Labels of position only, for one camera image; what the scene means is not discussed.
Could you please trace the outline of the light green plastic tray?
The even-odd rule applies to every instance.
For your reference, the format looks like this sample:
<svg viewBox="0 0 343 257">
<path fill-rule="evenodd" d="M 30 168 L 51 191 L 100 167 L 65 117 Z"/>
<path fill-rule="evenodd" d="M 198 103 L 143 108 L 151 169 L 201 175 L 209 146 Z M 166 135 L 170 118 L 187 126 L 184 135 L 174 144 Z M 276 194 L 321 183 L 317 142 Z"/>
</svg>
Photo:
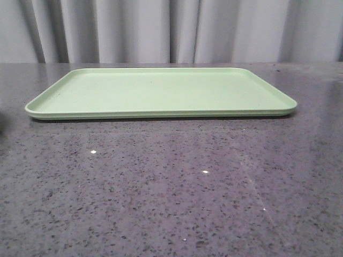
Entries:
<svg viewBox="0 0 343 257">
<path fill-rule="evenodd" d="M 73 70 L 26 104 L 40 120 L 263 117 L 297 102 L 249 70 L 233 67 Z"/>
</svg>

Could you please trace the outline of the grey pleated curtain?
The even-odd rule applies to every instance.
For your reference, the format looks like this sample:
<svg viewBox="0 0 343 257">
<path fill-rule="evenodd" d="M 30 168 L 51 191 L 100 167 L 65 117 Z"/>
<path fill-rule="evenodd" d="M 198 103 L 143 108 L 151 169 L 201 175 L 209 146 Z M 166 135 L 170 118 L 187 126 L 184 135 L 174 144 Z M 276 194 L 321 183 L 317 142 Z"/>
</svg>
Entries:
<svg viewBox="0 0 343 257">
<path fill-rule="evenodd" d="M 1 1 L 3 63 L 342 60 L 342 1 Z"/>
</svg>

